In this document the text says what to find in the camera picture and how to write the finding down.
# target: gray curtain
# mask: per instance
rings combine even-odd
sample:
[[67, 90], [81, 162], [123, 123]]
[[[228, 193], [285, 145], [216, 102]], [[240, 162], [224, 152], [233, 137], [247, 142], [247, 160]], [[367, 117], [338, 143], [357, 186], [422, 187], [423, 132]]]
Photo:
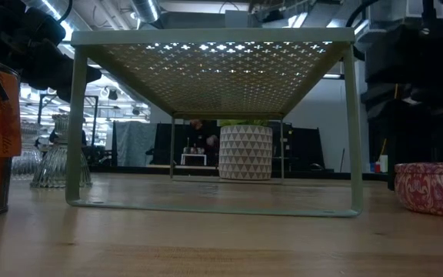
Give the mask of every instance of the gray curtain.
[[155, 146], [156, 124], [116, 122], [118, 166], [146, 166], [152, 160], [145, 152]]

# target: shelf leg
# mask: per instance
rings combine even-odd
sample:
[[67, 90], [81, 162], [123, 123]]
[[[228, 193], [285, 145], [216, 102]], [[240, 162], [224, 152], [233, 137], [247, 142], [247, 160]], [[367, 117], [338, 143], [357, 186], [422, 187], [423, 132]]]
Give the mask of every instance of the shelf leg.
[[360, 118], [355, 86], [355, 58], [350, 45], [345, 53], [346, 112], [348, 117], [348, 143], [351, 163], [351, 210], [358, 214], [363, 209], [363, 184], [361, 180]]
[[174, 178], [174, 146], [175, 146], [175, 118], [172, 116], [172, 131], [170, 138], [170, 179]]
[[86, 90], [87, 57], [79, 47], [75, 51], [71, 92], [71, 111], [68, 124], [68, 158], [66, 160], [66, 202], [80, 199], [83, 102]]
[[283, 119], [280, 120], [280, 144], [281, 144], [281, 182], [285, 180], [285, 143], [283, 141]]

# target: small table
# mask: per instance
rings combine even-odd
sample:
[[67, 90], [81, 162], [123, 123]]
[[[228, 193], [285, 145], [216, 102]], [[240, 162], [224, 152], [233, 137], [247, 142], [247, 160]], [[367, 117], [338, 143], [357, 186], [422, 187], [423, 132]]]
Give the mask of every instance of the small table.
[[181, 165], [185, 165], [185, 157], [203, 157], [205, 159], [205, 165], [206, 165], [206, 155], [205, 154], [182, 154]]
[[[81, 207], [353, 217], [363, 209], [360, 129], [353, 28], [218, 28], [74, 32], [75, 64], [69, 119], [66, 201]], [[351, 163], [351, 206], [344, 210], [225, 210], [94, 203], [80, 198], [80, 153], [88, 58], [175, 119], [280, 121], [343, 58]], [[284, 157], [281, 178], [284, 178]]]

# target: metal frame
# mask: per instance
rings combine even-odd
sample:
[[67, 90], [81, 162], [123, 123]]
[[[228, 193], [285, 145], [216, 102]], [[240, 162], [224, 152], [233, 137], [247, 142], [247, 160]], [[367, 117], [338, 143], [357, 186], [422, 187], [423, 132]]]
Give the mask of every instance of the metal frame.
[[[220, 209], [220, 208], [207, 208], [198, 209], [192, 207], [170, 207], [160, 205], [124, 205], [120, 202], [108, 202], [108, 203], [93, 203], [80, 199], [79, 195], [79, 180], [80, 180], [80, 153], [81, 153], [81, 121], [83, 116], [83, 101], [86, 88], [86, 66], [87, 66], [87, 46], [86, 45], [100, 45], [110, 43], [142, 43], [145, 41], [155, 42], [158, 36], [155, 32], [148, 31], [142, 32], [142, 40], [138, 40], [137, 35], [131, 36], [133, 31], [123, 32], [75, 32], [73, 34], [72, 44], [76, 48], [75, 52], [75, 64], [73, 68], [73, 84], [72, 84], [72, 98], [71, 98], [71, 112], [69, 119], [69, 138], [68, 138], [68, 164], [66, 175], [66, 202], [69, 205], [80, 207], [99, 207], [99, 208], [121, 208], [121, 209], [146, 209], [146, 210], [163, 210], [163, 211], [181, 211], [181, 212], [217, 212], [217, 213], [236, 213], [236, 214], [253, 214], [253, 215], [301, 215], [301, 216], [324, 216], [324, 217], [354, 217], [361, 213], [363, 209], [363, 185], [361, 180], [361, 153], [360, 153], [360, 130], [359, 130], [359, 115], [358, 115], [358, 100], [355, 87], [355, 65], [353, 57], [352, 43], [354, 41], [353, 32], [349, 28], [309, 28], [307, 31], [290, 31], [282, 32], [284, 35], [278, 36], [280, 30], [277, 32], [269, 32], [261, 29], [251, 29], [248, 32], [247, 29], [224, 29], [218, 30], [217, 33], [225, 34], [226, 38], [241, 39], [241, 40], [257, 40], [261, 39], [262, 34], [271, 34], [268, 37], [262, 37], [267, 40], [279, 40], [279, 41], [301, 41], [301, 34], [305, 32], [306, 41], [339, 41], [346, 42], [348, 48], [337, 53], [336, 62], [343, 57], [345, 65], [345, 90], [346, 90], [346, 105], [347, 105], [347, 117], [348, 117], [348, 140], [349, 140], [349, 155], [351, 161], [351, 208], [346, 210], [309, 210], [309, 211], [281, 211], [273, 209]], [[162, 36], [172, 40], [173, 42], [181, 39], [186, 40], [200, 40], [202, 41], [216, 41], [221, 38], [215, 38], [211, 35], [209, 30], [204, 30], [203, 38], [197, 38], [194, 35], [198, 34], [199, 30], [193, 32], [185, 30], [162, 30], [170, 34], [171, 36]], [[315, 84], [325, 74], [322, 70], [316, 70], [311, 77], [311, 81], [308, 84]], [[175, 118], [184, 117], [172, 115], [172, 138], [175, 137]], [[192, 118], [202, 118], [200, 115], [192, 115]], [[281, 156], [283, 158], [283, 132], [281, 132]], [[171, 141], [171, 164], [170, 164], [170, 176], [174, 175], [174, 143]], [[284, 169], [284, 159], [281, 159], [281, 166]], [[281, 171], [281, 176], [284, 178], [284, 170]]]

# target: ribbed glass vase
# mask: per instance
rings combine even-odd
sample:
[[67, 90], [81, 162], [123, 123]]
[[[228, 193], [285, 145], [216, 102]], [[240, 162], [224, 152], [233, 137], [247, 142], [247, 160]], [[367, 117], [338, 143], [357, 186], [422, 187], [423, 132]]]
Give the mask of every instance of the ribbed glass vase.
[[[66, 160], [68, 158], [68, 115], [53, 115], [55, 145], [44, 156], [30, 186], [32, 188], [64, 188], [66, 186]], [[90, 170], [82, 153], [80, 187], [92, 186]]]
[[22, 154], [13, 158], [12, 179], [32, 180], [42, 161], [42, 154], [35, 147], [38, 139], [40, 125], [36, 123], [21, 123], [22, 130]]

